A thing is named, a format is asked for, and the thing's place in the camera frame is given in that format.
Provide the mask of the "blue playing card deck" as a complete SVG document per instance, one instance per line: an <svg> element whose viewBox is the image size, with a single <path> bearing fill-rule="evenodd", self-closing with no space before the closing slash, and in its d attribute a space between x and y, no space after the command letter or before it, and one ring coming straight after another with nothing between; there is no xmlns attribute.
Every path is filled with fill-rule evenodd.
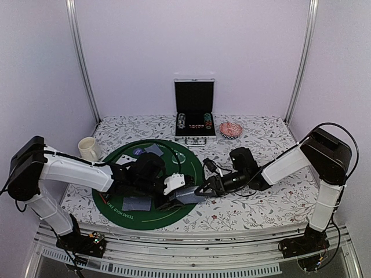
<svg viewBox="0 0 371 278"><path fill-rule="evenodd" d="M147 153L154 153L157 156L161 157L163 155L163 151L157 144L152 144L149 147L144 148Z"/></svg>

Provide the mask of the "purple small blind button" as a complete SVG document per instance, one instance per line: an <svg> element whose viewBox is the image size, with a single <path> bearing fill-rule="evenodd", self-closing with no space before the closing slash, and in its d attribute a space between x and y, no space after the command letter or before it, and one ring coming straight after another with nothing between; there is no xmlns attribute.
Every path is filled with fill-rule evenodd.
<svg viewBox="0 0 371 278"><path fill-rule="evenodd" d="M133 154L135 156L140 156L143 153L143 150L141 148L136 148L133 150Z"/></svg>

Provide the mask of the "triangular all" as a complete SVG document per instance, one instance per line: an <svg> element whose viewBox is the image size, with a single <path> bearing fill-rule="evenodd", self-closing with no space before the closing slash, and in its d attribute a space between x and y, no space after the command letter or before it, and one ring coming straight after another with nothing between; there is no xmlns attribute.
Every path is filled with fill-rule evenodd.
<svg viewBox="0 0 371 278"><path fill-rule="evenodd" d="M99 193L100 197L102 198L102 201L107 204L110 199L111 199L111 195L108 194L108 193Z"/></svg>

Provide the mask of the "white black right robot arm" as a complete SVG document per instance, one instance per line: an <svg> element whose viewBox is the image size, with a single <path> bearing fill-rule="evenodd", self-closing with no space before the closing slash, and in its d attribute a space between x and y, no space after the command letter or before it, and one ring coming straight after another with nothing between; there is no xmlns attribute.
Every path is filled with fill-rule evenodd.
<svg viewBox="0 0 371 278"><path fill-rule="evenodd" d="M240 147L230 152L234 172L216 174L197 187L198 196L221 196L248 186L265 191L282 179L310 167L317 172L319 193L308 226L312 231L300 239L300 248L313 252L322 243L322 235L339 205L340 196L351 172L351 148L320 127L277 158L258 166L250 149Z"/></svg>

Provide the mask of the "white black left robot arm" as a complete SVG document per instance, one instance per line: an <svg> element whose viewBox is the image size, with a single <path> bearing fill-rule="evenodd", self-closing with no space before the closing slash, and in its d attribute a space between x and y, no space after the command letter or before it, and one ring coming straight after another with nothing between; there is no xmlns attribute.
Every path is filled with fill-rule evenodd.
<svg viewBox="0 0 371 278"><path fill-rule="evenodd" d="M32 208L73 251L82 251L86 239L76 231L72 216L42 186L43 180L83 185L110 195L134 191L164 201L186 185L184 174L166 175L164 161L154 153L125 164L90 162L47 146L43 137L33 137L12 157L4 189L12 199Z"/></svg>

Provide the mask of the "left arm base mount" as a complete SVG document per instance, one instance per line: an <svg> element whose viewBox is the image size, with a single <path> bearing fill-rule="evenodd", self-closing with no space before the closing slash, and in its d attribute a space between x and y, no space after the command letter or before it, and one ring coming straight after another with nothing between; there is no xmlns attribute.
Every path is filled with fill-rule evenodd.
<svg viewBox="0 0 371 278"><path fill-rule="evenodd" d="M75 218L72 219L72 232L59 236L56 242L56 247L60 249L96 258L103 258L106 245L105 235L102 233L94 231L83 235Z"/></svg>

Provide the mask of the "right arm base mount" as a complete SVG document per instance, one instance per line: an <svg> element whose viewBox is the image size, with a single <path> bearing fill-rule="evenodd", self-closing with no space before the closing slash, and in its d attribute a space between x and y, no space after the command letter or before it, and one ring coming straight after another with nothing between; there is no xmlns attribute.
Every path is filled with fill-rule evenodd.
<svg viewBox="0 0 371 278"><path fill-rule="evenodd" d="M299 267L306 272L314 272L321 266L330 247L326 232L318 232L307 225L304 235L285 238L278 243L278 250L284 258L297 257L315 253L297 261Z"/></svg>

